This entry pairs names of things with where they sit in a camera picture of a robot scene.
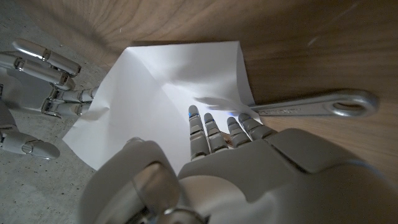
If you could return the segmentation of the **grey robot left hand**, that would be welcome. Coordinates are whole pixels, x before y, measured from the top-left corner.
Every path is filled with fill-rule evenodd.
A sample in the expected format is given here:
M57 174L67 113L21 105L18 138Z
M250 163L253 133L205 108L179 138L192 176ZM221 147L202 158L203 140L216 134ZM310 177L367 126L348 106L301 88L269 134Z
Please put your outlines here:
M301 129L189 107L191 160L175 173L154 141L130 139L88 182L78 223L396 223L397 187Z

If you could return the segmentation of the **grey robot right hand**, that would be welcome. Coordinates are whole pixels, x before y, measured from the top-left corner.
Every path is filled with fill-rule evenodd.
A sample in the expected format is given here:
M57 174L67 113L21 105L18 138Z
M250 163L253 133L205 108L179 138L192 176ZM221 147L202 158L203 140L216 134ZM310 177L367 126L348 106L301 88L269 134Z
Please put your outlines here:
M76 90L73 79L81 70L78 63L29 40L16 39L12 46L13 51L1 52L1 149L56 159L58 148L20 132L11 112L81 116L98 89Z

